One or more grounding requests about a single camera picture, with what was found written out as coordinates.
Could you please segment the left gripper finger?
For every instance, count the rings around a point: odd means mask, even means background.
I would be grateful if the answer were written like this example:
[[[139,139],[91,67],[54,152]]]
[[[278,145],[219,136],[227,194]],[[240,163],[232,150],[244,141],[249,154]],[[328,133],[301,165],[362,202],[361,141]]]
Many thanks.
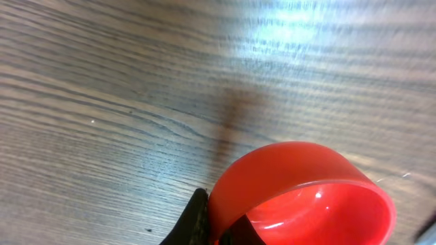
[[[175,226],[160,245],[208,244],[208,194],[196,189]]]

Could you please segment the red scoop with blue handle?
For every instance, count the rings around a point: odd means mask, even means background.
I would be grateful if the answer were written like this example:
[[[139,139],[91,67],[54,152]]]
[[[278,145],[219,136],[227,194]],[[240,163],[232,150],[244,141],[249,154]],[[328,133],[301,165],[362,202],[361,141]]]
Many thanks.
[[[265,244],[385,244],[395,227],[390,196],[339,153],[281,142],[236,160],[208,200],[210,239],[242,218]]]

